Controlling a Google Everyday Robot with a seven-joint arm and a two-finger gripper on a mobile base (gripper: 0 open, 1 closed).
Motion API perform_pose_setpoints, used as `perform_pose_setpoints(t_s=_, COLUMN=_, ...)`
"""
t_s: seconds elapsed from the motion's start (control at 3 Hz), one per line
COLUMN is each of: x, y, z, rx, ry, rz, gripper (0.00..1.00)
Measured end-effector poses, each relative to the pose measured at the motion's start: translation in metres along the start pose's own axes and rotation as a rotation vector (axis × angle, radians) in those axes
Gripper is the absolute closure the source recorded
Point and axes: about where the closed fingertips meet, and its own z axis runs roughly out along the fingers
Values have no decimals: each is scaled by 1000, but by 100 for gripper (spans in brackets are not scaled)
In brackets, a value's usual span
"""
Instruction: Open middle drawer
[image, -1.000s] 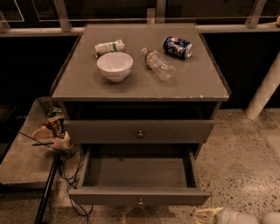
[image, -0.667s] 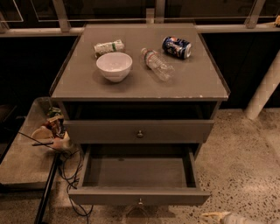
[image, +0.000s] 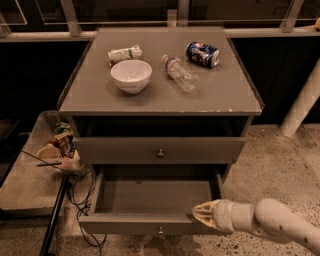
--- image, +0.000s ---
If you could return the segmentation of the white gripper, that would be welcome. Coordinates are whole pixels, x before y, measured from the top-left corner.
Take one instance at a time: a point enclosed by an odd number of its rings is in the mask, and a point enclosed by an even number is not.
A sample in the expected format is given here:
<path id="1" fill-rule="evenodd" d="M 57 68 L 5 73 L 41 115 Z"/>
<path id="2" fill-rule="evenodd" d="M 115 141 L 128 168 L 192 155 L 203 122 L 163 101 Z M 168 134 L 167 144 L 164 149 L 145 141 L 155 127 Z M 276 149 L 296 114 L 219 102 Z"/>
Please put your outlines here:
<path id="1" fill-rule="evenodd" d="M 222 232 L 244 231 L 247 227 L 246 204 L 214 200 L 196 205 L 192 213 L 202 224 Z"/>

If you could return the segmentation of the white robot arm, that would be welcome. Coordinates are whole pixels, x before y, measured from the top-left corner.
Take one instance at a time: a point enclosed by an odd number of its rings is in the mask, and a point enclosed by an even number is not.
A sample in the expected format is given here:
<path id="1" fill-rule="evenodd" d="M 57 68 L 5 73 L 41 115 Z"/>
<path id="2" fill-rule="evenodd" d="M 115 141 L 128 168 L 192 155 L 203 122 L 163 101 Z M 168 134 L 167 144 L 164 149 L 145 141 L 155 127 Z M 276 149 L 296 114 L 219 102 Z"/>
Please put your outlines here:
<path id="1" fill-rule="evenodd" d="M 278 243 L 293 241 L 315 256 L 320 255 L 320 228 L 275 199 L 264 198 L 255 204 L 219 199 L 195 206 L 192 214 L 215 230 L 246 232 Z"/>

